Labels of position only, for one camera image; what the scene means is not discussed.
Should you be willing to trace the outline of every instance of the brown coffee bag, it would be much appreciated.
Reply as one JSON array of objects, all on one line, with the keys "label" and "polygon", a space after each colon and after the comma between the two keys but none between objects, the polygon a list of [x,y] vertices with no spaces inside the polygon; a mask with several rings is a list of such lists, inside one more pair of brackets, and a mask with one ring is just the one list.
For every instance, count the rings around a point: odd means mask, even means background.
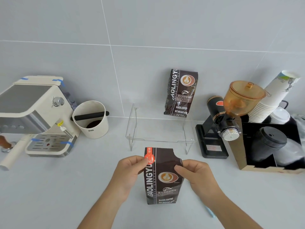
[{"label": "brown coffee bag", "polygon": [[198,72],[172,69],[167,85],[164,115],[186,117],[198,82]]},{"label": "brown coffee bag", "polygon": [[174,169],[182,165],[173,149],[145,148],[145,158],[149,159],[144,169],[147,204],[176,203],[184,178]]}]

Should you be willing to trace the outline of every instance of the red label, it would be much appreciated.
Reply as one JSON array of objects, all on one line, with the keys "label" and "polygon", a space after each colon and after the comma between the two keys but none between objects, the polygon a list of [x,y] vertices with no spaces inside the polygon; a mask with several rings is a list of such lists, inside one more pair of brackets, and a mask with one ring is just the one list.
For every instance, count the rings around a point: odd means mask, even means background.
[{"label": "red label", "polygon": [[147,147],[146,154],[144,158],[148,158],[148,165],[151,165],[152,163],[155,162],[155,156],[153,155],[153,148],[152,147]]},{"label": "red label", "polygon": [[216,103],[216,105],[218,105],[218,106],[223,106],[224,105],[224,102],[221,100],[221,101],[218,101],[217,103]]}]

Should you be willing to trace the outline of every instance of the clear acrylic stand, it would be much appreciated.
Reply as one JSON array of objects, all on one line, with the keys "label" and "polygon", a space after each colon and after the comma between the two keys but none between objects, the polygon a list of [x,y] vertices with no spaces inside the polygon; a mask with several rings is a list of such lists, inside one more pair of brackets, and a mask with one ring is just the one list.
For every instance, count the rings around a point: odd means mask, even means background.
[{"label": "clear acrylic stand", "polygon": [[126,138],[130,150],[134,140],[185,143],[185,152],[196,142],[192,114],[186,118],[164,115],[164,105],[133,104]]}]

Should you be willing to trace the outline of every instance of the person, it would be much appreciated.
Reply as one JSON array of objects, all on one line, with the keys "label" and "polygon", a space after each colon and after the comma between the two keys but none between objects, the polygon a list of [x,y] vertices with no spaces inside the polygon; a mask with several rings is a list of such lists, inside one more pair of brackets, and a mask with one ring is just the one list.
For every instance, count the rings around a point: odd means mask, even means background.
[{"label": "person", "polygon": [[[141,156],[120,160],[105,191],[78,229],[110,229],[118,209],[147,163],[148,159]],[[175,166],[176,172],[190,182],[193,191],[214,212],[225,229],[262,229],[222,192],[207,163],[184,160],[182,164],[183,167]]]}]

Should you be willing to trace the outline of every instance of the hand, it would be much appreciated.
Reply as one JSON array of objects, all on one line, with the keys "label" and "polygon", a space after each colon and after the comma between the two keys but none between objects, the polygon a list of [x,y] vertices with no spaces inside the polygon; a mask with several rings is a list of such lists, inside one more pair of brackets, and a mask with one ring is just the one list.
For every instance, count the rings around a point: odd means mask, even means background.
[{"label": "hand", "polygon": [[183,167],[176,165],[175,170],[182,177],[189,180],[193,191],[202,202],[210,207],[223,192],[218,186],[209,165],[196,160],[182,161]]},{"label": "hand", "polygon": [[121,203],[126,201],[138,174],[143,171],[147,163],[148,159],[141,156],[131,156],[120,160],[105,192],[116,193]]}]

